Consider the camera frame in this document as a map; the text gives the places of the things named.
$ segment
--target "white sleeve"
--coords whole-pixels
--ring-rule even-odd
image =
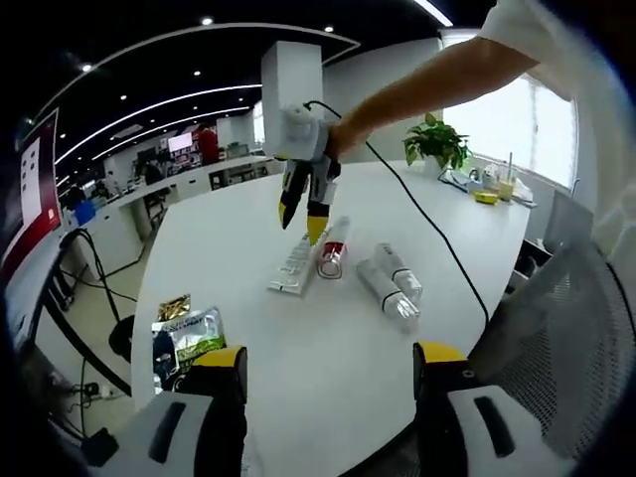
[[[477,34],[544,63],[552,57],[555,42],[528,0],[499,0]]]

